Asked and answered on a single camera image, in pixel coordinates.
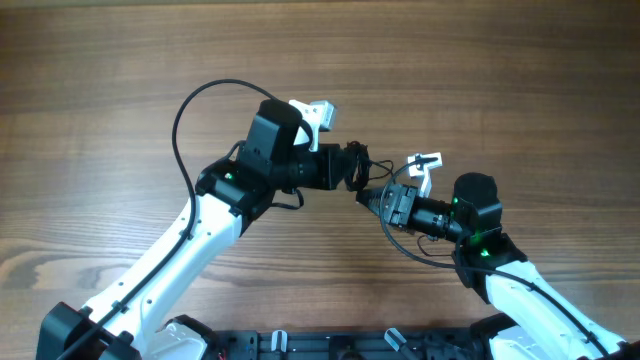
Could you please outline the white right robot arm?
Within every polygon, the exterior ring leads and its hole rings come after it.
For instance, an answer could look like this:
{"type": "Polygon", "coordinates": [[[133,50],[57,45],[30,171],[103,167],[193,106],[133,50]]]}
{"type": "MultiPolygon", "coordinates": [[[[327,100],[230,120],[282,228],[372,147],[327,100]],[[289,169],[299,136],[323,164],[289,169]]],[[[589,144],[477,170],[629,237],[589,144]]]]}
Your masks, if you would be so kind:
{"type": "Polygon", "coordinates": [[[494,179],[466,173],[451,202],[390,183],[361,190],[356,200],[385,232],[419,232],[455,245],[450,268],[498,315],[470,329],[472,353],[486,359],[636,359],[639,345],[606,330],[554,290],[501,225],[494,179]]]}

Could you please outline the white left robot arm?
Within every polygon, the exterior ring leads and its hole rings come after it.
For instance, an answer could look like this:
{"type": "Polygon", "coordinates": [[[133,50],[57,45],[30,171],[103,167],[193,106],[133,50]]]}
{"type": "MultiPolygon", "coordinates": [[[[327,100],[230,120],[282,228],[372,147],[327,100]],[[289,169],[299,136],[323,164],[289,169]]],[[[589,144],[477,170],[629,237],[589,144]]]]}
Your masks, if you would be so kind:
{"type": "Polygon", "coordinates": [[[336,109],[268,99],[246,139],[206,167],[179,216],[130,269],[80,309],[64,302],[43,319],[39,359],[203,359],[219,350],[209,328],[167,313],[204,268],[231,247],[274,196],[333,190],[354,168],[354,156],[319,135],[336,109]]]}

